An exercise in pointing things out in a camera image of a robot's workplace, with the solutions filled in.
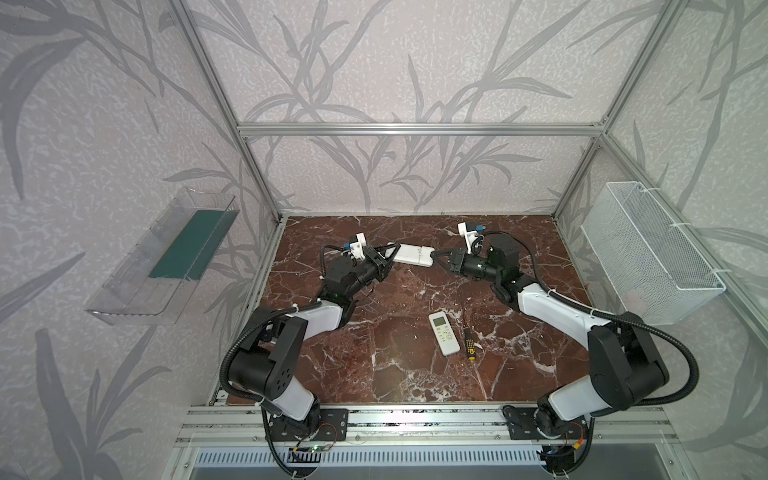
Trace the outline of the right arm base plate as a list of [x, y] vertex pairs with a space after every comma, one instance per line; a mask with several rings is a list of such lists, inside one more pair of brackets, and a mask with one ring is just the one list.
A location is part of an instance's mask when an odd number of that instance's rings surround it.
[[566, 443], [583, 442], [589, 430], [583, 417], [573, 421], [561, 420], [555, 413], [539, 407], [501, 408], [511, 440], [550, 440]]

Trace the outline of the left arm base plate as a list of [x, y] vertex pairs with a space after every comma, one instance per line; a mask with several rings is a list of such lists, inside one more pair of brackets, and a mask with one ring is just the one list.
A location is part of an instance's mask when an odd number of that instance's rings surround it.
[[267, 429], [272, 440], [278, 442], [303, 439], [338, 442], [346, 439], [349, 414], [348, 409], [320, 407], [311, 410], [301, 421], [287, 416], [271, 416], [267, 420]]

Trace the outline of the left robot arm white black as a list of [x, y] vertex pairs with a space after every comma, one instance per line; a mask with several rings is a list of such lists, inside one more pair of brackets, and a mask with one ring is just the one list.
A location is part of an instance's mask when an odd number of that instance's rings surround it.
[[339, 253], [320, 261], [321, 286], [305, 305], [256, 308], [224, 354], [219, 383], [229, 395], [295, 422], [316, 416], [319, 400], [295, 378], [303, 343], [345, 326], [356, 308], [355, 296], [390, 273], [399, 243], [383, 246], [323, 246]]

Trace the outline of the black yellow screwdriver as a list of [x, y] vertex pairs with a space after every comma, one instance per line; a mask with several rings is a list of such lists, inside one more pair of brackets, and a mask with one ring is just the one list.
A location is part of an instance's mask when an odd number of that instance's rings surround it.
[[475, 345], [475, 337], [472, 325], [472, 310], [470, 307], [466, 307], [464, 309], [462, 322], [466, 356], [470, 362], [475, 362], [477, 357], [477, 348]]

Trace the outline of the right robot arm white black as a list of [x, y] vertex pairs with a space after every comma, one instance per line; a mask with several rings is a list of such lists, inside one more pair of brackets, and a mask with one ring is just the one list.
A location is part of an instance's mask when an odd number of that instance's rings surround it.
[[[683, 342], [632, 312], [594, 309], [549, 288], [539, 273], [524, 273], [519, 256], [533, 250], [518, 237], [491, 231], [483, 239], [485, 254], [469, 246], [438, 250], [431, 257], [449, 272], [488, 282], [502, 304], [559, 330], [588, 353], [587, 375], [540, 398], [541, 413], [560, 421], [600, 417], [634, 406], [671, 404], [696, 389], [700, 367]], [[676, 349], [688, 367], [685, 383], [666, 395], [656, 393], [671, 378], [658, 340]]]

